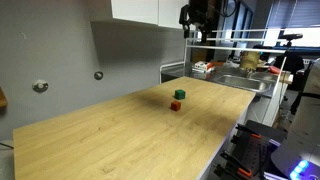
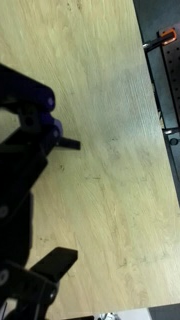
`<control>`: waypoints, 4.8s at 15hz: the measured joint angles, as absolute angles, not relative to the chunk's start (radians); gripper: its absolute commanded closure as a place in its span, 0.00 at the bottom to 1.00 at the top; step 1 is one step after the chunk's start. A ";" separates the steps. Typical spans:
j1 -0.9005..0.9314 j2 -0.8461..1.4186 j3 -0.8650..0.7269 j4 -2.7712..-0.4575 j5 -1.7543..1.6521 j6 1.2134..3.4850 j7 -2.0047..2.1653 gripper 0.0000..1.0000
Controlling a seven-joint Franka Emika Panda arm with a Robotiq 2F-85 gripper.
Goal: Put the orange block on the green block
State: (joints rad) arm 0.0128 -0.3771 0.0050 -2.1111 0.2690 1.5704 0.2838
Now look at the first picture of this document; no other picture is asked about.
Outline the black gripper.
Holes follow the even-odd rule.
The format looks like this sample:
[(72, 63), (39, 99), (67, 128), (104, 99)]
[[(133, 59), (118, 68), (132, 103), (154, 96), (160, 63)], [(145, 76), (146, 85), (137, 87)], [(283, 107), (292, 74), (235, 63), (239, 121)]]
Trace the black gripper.
[(182, 25), (184, 37), (190, 35), (190, 25), (194, 25), (203, 37), (212, 31), (212, 21), (208, 15), (209, 0), (189, 0), (180, 10), (179, 23)]

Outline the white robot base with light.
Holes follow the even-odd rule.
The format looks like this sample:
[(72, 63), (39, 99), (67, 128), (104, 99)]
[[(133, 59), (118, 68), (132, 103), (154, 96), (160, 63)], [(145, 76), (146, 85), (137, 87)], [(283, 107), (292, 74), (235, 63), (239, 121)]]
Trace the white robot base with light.
[(271, 160), (290, 180), (320, 180), (320, 59), (311, 67), (288, 134)]

